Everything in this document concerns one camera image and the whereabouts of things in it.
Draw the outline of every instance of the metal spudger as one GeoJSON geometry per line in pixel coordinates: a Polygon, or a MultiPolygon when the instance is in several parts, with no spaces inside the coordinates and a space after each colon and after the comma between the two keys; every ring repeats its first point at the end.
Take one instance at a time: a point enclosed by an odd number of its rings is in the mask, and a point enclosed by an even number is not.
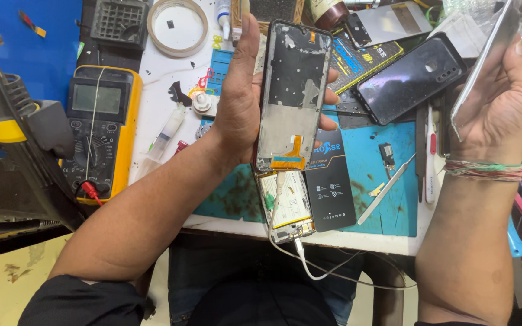
{"type": "Polygon", "coordinates": [[[378,204],[380,204],[380,201],[384,198],[384,196],[386,196],[386,194],[388,193],[390,188],[392,188],[392,186],[394,186],[396,181],[398,181],[400,176],[404,173],[404,171],[406,171],[406,169],[408,168],[408,164],[411,162],[411,160],[415,156],[416,156],[416,153],[414,153],[414,155],[412,155],[412,157],[406,163],[402,164],[400,169],[398,169],[398,171],[396,171],[394,176],[392,176],[392,179],[390,179],[390,181],[388,181],[388,184],[386,185],[386,187],[384,187],[384,189],[382,189],[380,194],[376,198],[374,198],[372,204],[370,204],[370,206],[368,206],[368,209],[366,209],[366,211],[362,214],[362,216],[359,217],[359,219],[358,219],[359,225],[364,223],[364,221],[366,221],[368,216],[370,214],[372,214],[373,210],[378,206],[378,204]]]}

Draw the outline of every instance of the bracelet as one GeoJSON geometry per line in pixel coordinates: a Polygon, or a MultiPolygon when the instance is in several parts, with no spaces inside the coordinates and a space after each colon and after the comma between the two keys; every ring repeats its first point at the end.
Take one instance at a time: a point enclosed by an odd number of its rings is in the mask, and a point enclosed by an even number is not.
{"type": "Polygon", "coordinates": [[[522,180],[522,164],[504,165],[447,159],[443,169],[446,171],[446,174],[469,177],[471,179],[488,179],[495,181],[522,180]]]}

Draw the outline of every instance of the white table surface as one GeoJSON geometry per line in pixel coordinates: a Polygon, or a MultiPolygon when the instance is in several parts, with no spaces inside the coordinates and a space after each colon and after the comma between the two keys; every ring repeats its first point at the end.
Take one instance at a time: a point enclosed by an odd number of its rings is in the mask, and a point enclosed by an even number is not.
{"type": "MultiPolygon", "coordinates": [[[[186,58],[173,58],[161,53],[150,38],[147,41],[146,50],[140,63],[139,74],[144,81],[144,86],[136,127],[136,138],[134,140],[129,184],[136,180],[136,174],[151,142],[159,134],[163,123],[170,116],[172,110],[176,108],[176,103],[170,100],[170,94],[168,94],[170,85],[173,82],[180,81],[182,91],[188,94],[189,90],[198,83],[199,78],[206,75],[207,68],[211,64],[213,35],[222,35],[222,32],[220,26],[214,21],[214,2],[209,4],[208,1],[200,1],[199,4],[207,15],[209,25],[207,44],[199,53],[186,58]]],[[[234,50],[229,41],[223,41],[221,48],[234,50]]],[[[170,159],[174,154],[177,143],[180,140],[184,140],[189,144],[196,141],[195,131],[199,127],[200,121],[201,117],[199,115],[192,110],[187,110],[184,122],[165,151],[164,157],[166,159],[170,159]]],[[[414,164],[411,164],[409,168],[415,168],[414,164]]],[[[302,240],[310,244],[414,256],[420,248],[433,212],[434,207],[432,205],[427,205],[424,201],[422,204],[418,204],[416,237],[329,231],[315,233],[309,237],[302,238],[302,240]]],[[[254,237],[267,236],[267,225],[264,223],[195,214],[186,220],[183,227],[254,237]]]]}

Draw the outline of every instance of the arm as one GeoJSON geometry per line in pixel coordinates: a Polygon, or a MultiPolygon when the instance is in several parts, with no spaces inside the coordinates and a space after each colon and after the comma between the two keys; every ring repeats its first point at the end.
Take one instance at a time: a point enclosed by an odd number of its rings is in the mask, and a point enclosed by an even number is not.
{"type": "MultiPolygon", "coordinates": [[[[522,161],[522,42],[505,53],[504,92],[482,108],[454,159],[522,161]]],[[[447,176],[416,258],[420,321],[506,325],[513,304],[508,216],[518,184],[447,176]]]]}
{"type": "MultiPolygon", "coordinates": [[[[243,19],[210,131],[96,211],[68,241],[49,278],[69,274],[96,281],[135,280],[227,174],[250,162],[260,122],[262,76],[253,76],[258,47],[259,26],[250,16],[243,19]]],[[[336,76],[330,73],[330,82],[336,76]]],[[[328,90],[324,102],[337,100],[328,90]]],[[[320,128],[336,127],[322,116],[320,128]]]]}

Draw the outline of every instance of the screen protector box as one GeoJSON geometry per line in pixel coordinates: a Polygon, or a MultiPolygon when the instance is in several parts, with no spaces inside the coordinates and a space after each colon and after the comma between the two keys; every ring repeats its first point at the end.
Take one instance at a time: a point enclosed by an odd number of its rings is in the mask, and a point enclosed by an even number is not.
{"type": "Polygon", "coordinates": [[[309,202],[317,232],[356,224],[356,210],[347,173],[342,131],[317,130],[321,146],[313,150],[305,172],[309,202]]]}
{"type": "Polygon", "coordinates": [[[334,32],[333,37],[330,67],[339,72],[339,77],[328,88],[336,94],[355,85],[404,52],[396,42],[356,49],[345,29],[334,32]]]}

